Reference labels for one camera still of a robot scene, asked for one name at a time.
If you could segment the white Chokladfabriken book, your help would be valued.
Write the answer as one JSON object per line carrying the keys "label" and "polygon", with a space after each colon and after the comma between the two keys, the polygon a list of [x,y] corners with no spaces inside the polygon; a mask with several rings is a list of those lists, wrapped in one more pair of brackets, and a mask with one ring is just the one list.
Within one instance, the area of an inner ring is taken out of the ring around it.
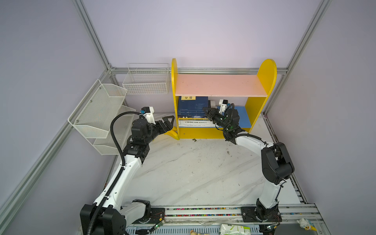
{"label": "white Chokladfabriken book", "polygon": [[178,124],[183,123],[212,123],[210,120],[178,120]]}

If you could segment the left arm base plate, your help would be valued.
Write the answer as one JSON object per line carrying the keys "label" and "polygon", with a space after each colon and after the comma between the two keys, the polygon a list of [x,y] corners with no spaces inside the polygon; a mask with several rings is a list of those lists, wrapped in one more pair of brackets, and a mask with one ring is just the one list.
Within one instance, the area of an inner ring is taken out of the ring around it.
{"label": "left arm base plate", "polygon": [[141,218],[133,222],[133,224],[156,224],[165,217],[165,208],[151,208],[151,212],[146,218]]}

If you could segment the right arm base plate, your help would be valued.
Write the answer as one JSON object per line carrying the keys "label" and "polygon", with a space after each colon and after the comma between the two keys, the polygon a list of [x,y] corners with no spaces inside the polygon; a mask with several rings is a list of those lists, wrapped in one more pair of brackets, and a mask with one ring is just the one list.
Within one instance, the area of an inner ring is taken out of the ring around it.
{"label": "right arm base plate", "polygon": [[244,222],[281,222],[281,214],[278,205],[266,209],[263,206],[241,207],[241,215]]}

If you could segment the yellow paperback book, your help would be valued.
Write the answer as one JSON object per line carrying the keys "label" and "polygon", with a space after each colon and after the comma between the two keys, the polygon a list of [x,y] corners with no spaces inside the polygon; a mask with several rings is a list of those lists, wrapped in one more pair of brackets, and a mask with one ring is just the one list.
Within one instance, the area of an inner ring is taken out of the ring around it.
{"label": "yellow paperback book", "polygon": [[209,120],[207,117],[205,118],[195,118],[195,117],[180,117],[178,120]]}

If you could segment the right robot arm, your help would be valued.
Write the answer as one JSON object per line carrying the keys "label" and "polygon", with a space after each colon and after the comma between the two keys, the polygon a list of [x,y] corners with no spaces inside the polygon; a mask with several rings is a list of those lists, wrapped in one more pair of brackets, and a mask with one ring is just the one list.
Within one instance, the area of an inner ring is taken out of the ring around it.
{"label": "right robot arm", "polygon": [[258,154],[261,157],[262,174],[266,179],[256,208],[250,215],[257,221],[267,221],[278,213],[279,196],[284,184],[295,170],[285,144],[269,143],[247,133],[239,125],[238,110],[231,104],[222,113],[218,108],[204,107],[206,117],[219,126],[226,141]]}

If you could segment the blue book yellow label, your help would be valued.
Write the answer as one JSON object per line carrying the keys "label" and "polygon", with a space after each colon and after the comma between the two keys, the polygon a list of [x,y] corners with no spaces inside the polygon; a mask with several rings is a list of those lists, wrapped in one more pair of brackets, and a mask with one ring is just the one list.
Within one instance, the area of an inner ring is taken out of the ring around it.
{"label": "blue book yellow label", "polygon": [[178,118],[207,119],[205,114],[178,114]]}
{"label": "blue book yellow label", "polygon": [[179,97],[177,114],[204,114],[203,108],[209,107],[208,97],[195,97],[194,100],[185,100]]}

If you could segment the white Javen Mao portfolio book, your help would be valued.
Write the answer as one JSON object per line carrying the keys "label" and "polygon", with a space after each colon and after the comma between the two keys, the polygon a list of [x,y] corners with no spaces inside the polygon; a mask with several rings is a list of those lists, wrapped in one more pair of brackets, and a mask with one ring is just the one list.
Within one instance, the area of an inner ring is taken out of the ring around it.
{"label": "white Javen Mao portfolio book", "polygon": [[213,123],[183,123],[179,124],[179,127],[183,128],[215,128]]}

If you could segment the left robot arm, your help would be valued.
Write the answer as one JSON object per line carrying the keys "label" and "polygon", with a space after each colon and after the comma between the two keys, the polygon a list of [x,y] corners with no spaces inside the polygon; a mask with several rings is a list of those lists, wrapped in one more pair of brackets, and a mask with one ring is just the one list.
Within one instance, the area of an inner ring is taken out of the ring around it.
{"label": "left robot arm", "polygon": [[117,115],[110,124],[110,134],[119,152],[121,163],[109,184],[93,204],[86,204],[80,211],[82,230],[85,235],[125,235],[133,222],[148,221],[151,205],[147,200],[136,199],[123,207],[123,198],[130,181],[141,168],[149,151],[149,144],[159,135],[173,129],[175,117],[152,120],[151,114],[139,114],[133,121],[131,136],[122,148],[114,133],[115,122],[126,113]]}

